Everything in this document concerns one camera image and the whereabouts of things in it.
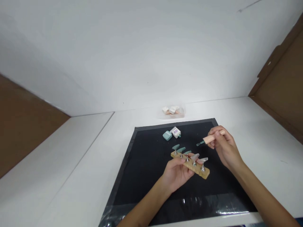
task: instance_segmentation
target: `white backdrop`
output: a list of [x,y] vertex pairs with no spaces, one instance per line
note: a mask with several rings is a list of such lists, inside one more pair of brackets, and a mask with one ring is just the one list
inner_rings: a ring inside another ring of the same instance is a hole
[[301,0],[2,0],[0,72],[71,116],[247,96]]

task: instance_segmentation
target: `white surface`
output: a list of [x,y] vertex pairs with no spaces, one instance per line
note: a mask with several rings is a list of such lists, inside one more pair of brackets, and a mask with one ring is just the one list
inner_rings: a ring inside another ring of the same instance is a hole
[[35,226],[112,113],[70,118],[0,179],[0,226]]
[[303,11],[255,1],[2,0],[0,71],[71,116],[247,96]]
[[[185,118],[175,120],[155,118],[153,108],[114,113],[37,226],[98,226],[134,127],[209,118],[216,118],[234,136],[246,164],[282,205],[294,217],[303,216],[303,181],[298,180],[303,179],[303,146],[294,137],[248,97],[192,103],[186,108]],[[186,223],[232,226],[259,221],[259,214],[247,213]]]

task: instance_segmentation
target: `right hand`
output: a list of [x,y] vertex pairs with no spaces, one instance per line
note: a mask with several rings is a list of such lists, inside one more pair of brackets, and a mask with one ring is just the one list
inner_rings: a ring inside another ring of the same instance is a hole
[[[220,130],[225,131],[225,135],[220,134]],[[240,156],[239,150],[232,135],[222,126],[212,128],[208,135],[214,135],[215,140],[210,142],[208,146],[216,149],[219,158],[231,172],[238,170],[243,166],[244,162]]]

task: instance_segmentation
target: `black mat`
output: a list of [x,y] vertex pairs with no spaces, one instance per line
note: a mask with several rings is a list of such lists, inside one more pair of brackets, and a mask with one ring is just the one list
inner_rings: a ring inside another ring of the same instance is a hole
[[[223,166],[215,150],[206,145],[196,146],[216,120],[179,122],[165,125],[136,127],[129,143],[114,187],[99,227],[116,226],[119,221],[148,193],[172,159],[171,148],[180,144],[208,157],[205,167],[210,169],[206,180],[195,174],[164,203],[150,225],[209,218],[220,215],[256,212],[238,181]],[[181,138],[163,138],[166,131],[177,126]]]

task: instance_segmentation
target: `plastic container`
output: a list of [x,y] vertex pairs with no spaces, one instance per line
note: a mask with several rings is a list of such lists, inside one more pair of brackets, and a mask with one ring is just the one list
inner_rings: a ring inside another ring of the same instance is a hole
[[[178,107],[176,108],[175,114],[171,114],[168,111],[168,114],[163,112],[163,108],[167,107],[170,109],[171,107]],[[177,118],[184,118],[185,117],[185,104],[171,104],[166,106],[161,106],[157,110],[157,116],[159,119],[177,119]]]

